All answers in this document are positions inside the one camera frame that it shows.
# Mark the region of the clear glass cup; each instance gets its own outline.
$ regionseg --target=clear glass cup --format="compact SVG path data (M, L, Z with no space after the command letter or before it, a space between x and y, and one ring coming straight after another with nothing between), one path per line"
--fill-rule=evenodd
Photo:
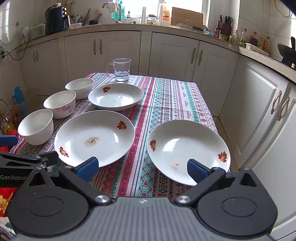
M114 77L109 75L108 67L112 65L114 68ZM131 70L131 60L129 58L117 58L112 63L107 65L107 75L110 78L115 78L117 82L126 82L129 78L129 72Z

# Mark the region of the patterned tablecloth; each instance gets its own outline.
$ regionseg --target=patterned tablecloth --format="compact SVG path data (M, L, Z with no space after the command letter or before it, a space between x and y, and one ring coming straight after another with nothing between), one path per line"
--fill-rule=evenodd
M105 73L93 73L88 78L94 80L93 88L114 81ZM100 168L90 184L111 197L175 197L189 187L172 181L153 165L147 151L148 135L158 124L174 119L193 120L217 132L211 113L195 83L132 75L129 83L144 91L144 98L139 104L121 111L135 127L134 143L120 160ZM72 115L65 119L54 119L54 133L47 143L32 146L22 138L11 152L28 155L52 151L55 135L67 120L97 109L88 99L76 100L76 108ZM50 167L49 171L57 171L64 165L59 161Z

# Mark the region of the cloth on faucet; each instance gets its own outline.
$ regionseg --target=cloth on faucet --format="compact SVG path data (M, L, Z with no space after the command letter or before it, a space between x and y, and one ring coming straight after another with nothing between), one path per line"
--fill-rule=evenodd
M109 12L117 12L118 2L108 2L106 8L109 9Z

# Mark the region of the cabinet handle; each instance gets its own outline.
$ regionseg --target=cabinet handle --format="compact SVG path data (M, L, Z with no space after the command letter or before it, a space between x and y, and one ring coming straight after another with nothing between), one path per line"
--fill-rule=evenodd
M100 55L102 55L103 53L102 53L102 40L100 39L100 46L99 46L99 48L100 48Z
M93 49L94 49L94 55L96 55L96 40L94 39L94 47L93 47Z
M274 105L276 104L277 99L281 96L281 91L279 91L278 96L274 99L274 102L272 103L272 109L270 111L271 114L274 113Z
M193 48L192 57L191 57L191 64L193 64L194 56L195 56L196 48Z
M281 112L279 114L279 117L278 117L278 121L281 120L281 113L283 112L283 109L285 107L285 105L290 101L290 97L288 96L288 98L286 99L286 101L283 103L283 105L281 106Z
M35 59L35 51L33 51L33 59L34 59L34 62L36 63L36 59Z
M200 59L198 61L198 66L200 66L200 64L202 62L202 54L203 54L203 50L200 51Z
M37 59L37 62L39 62L39 59L38 59L38 50L36 50L36 59Z

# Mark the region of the wooden cutting board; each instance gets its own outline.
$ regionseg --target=wooden cutting board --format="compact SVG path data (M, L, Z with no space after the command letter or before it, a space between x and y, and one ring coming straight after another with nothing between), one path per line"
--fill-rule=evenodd
M178 23L185 23L186 20L191 20L193 27L203 28L203 14L199 12L194 12L186 10L183 8L173 7L171 25L176 26Z

